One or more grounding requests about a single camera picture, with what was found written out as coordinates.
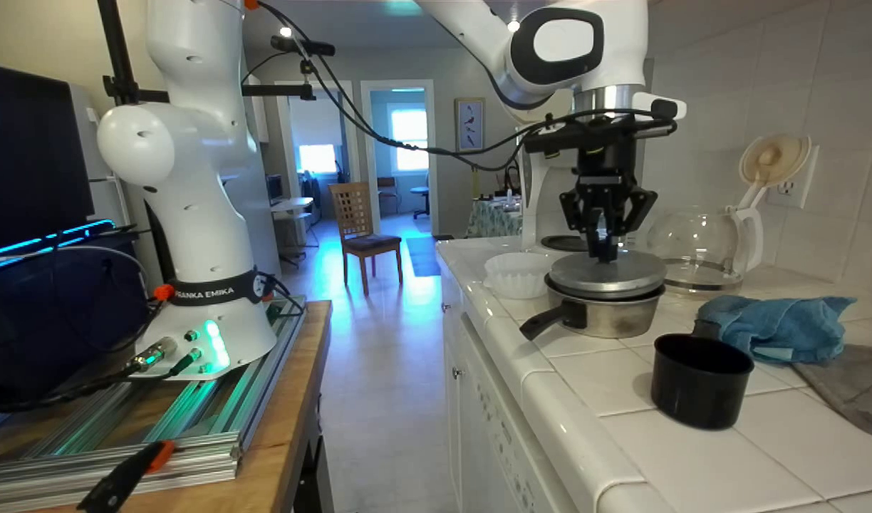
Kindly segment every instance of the pot handle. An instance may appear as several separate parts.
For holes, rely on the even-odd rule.
[[[747,273],[762,266],[765,256],[765,226],[756,209],[732,211],[732,222],[739,226],[742,253],[735,256],[735,270]]]
[[[582,303],[559,303],[555,308],[531,316],[519,332],[524,333],[524,339],[537,339],[554,322],[585,327],[588,325],[585,305]]]

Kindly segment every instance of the pot lid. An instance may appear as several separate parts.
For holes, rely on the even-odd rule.
[[[554,262],[547,285],[578,299],[645,298],[665,285],[665,262],[651,253],[625,253],[612,262],[569,253]]]

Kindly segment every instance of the ceiling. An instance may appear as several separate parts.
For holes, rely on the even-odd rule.
[[[413,0],[266,0],[289,15],[311,40],[337,50],[455,47]],[[262,8],[244,20],[252,54],[267,51],[279,24]]]

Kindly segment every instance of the doorway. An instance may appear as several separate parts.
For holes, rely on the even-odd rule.
[[[434,142],[434,81],[361,81],[364,121],[390,139],[411,145]],[[437,159],[427,152],[407,152],[364,142],[364,175],[373,185],[377,222],[387,218],[411,218],[413,226],[431,232],[431,194]]]
[[[346,117],[321,91],[314,85],[317,99],[279,97],[286,182],[291,198],[314,198],[320,219],[331,219],[331,182],[361,179],[357,159],[357,131],[346,128]]]

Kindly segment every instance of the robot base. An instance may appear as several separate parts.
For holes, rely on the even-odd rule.
[[[249,299],[166,305],[135,346],[136,353],[159,349],[163,359],[132,379],[209,383],[262,359],[277,346],[267,308]]]

